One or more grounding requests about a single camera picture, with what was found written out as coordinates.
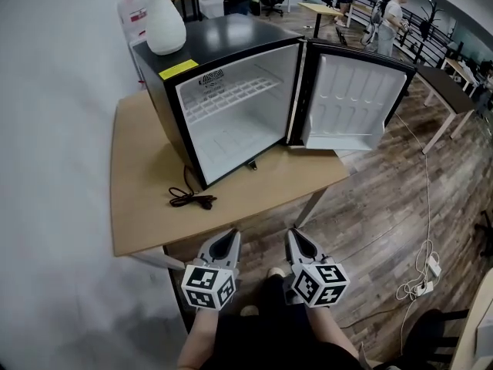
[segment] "fridge vent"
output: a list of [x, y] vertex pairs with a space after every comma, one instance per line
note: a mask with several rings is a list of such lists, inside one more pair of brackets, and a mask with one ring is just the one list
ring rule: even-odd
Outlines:
[[222, 70], [207, 74], [188, 94], [183, 94], [188, 124], [244, 102], [282, 81], [258, 66], [225, 76]]

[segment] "wooden floor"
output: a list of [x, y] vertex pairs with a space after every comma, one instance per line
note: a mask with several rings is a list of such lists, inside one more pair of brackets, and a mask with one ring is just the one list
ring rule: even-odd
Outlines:
[[[271, 17], [272, 22], [306, 35], [313, 29], [306, 30], [303, 26], [314, 25], [314, 19], [314, 15], [299, 8], [284, 18], [275, 14]], [[353, 22], [351, 29], [344, 32], [350, 45], [361, 47], [360, 25]], [[320, 30], [321, 37], [334, 42], [335, 34], [334, 25]], [[448, 113], [436, 100], [428, 108], [423, 106], [427, 92], [417, 80], [409, 91], [397, 114], [419, 141], [426, 144]], [[471, 118], [461, 135], [452, 140], [450, 134], [457, 124], [458, 119], [428, 154], [430, 239], [440, 254], [443, 273], [434, 292], [412, 306], [404, 336], [428, 309], [468, 308], [489, 267], [479, 257], [485, 242], [475, 233], [474, 225], [481, 220], [482, 210], [493, 207], [491, 138], [486, 135], [483, 121]], [[338, 324], [345, 328], [354, 344], [364, 343], [369, 358], [383, 361], [400, 350], [399, 335], [408, 301], [397, 301], [395, 291], [400, 284], [418, 276], [414, 262], [427, 236], [425, 159], [416, 139], [397, 115], [387, 126], [377, 150], [341, 155], [351, 175], [328, 190], [303, 232], [316, 239], [335, 261], [341, 262], [351, 279], [345, 299], [332, 308]], [[243, 238], [240, 280], [227, 311], [254, 303], [257, 289], [270, 267], [280, 266], [290, 271], [283, 238], [306, 201], [307, 198], [298, 200], [236, 226]], [[169, 254], [181, 261], [191, 261], [202, 241], [203, 237], [198, 237], [170, 245]], [[180, 273], [175, 277], [181, 282]], [[394, 311], [359, 321], [396, 307]], [[450, 324], [452, 334], [458, 335], [459, 322]]]

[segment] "yellow label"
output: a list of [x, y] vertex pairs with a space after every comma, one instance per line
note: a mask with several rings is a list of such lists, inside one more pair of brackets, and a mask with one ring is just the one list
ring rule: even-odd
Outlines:
[[160, 72], [159, 76], [162, 79], [168, 79], [168, 78], [176, 76], [177, 74], [180, 74], [181, 72], [193, 69], [194, 67], [197, 67], [197, 66], [198, 66], [198, 64], [196, 62], [194, 62], [192, 59], [187, 60], [186, 62], [180, 63], [179, 65], [172, 67], [171, 69], [167, 69], [167, 70]]

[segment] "open fridge door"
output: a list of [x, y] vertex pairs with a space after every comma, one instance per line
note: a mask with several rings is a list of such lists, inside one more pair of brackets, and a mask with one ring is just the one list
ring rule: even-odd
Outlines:
[[375, 149], [415, 72], [382, 55], [309, 40], [290, 145]]

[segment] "mini fridge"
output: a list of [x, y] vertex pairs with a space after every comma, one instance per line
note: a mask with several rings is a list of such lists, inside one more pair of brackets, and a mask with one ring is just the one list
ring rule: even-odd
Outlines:
[[[188, 24], [171, 55], [146, 43], [135, 52], [166, 135], [203, 189], [278, 143], [375, 149], [415, 74], [243, 15]], [[181, 72], [184, 62], [196, 66]]]

